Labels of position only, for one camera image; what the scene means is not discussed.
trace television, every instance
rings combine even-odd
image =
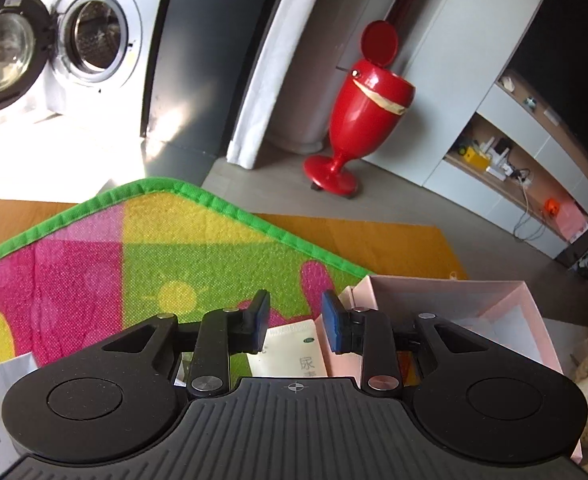
[[[509,67],[588,155],[588,0],[543,0]]]

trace green trim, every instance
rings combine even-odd
[[[0,244],[0,259],[52,234],[55,231],[58,231],[59,229],[62,229],[63,227],[67,227],[69,224],[82,220],[94,213],[98,213],[112,205],[125,202],[126,200],[137,196],[159,192],[170,192],[174,195],[192,200],[192,202],[196,202],[197,204],[205,206],[212,211],[227,216],[228,218],[238,220],[248,227],[259,231],[296,251],[307,254],[307,256],[315,260],[319,260],[338,270],[343,270],[357,278],[364,278],[371,273],[369,270],[363,269],[363,267],[352,264],[347,260],[336,256],[336,254],[330,253],[330,251],[309,243],[308,241],[294,236],[292,233],[288,233],[251,213],[237,208],[235,205],[226,202],[222,198],[219,198],[204,189],[200,189],[200,187],[173,178],[158,177],[137,180],[136,182],[125,184],[125,186],[109,190],[95,196],[87,202],[75,205],[62,213],[45,220],[37,226],[28,229],[24,233]]]

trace colorful mat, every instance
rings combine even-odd
[[[0,362],[45,365],[123,328],[181,322],[271,293],[270,325],[317,317],[321,294],[367,271],[177,180],[150,178],[0,245]],[[249,374],[236,358],[233,375]]]

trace ribbed black plate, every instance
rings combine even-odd
[[[193,402],[173,433],[138,456],[82,467],[27,457],[4,478],[585,480],[588,475],[567,458],[500,468],[451,455],[414,427],[400,402],[366,396],[348,379],[248,378],[228,396]]]

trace gray floor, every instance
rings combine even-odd
[[[314,192],[301,170],[302,162],[302,156],[266,145],[255,170],[244,170],[221,158],[203,187],[256,213],[436,225],[471,279],[523,280],[543,316],[588,326],[588,282],[510,233],[363,161],[349,165],[362,182],[356,198]]]

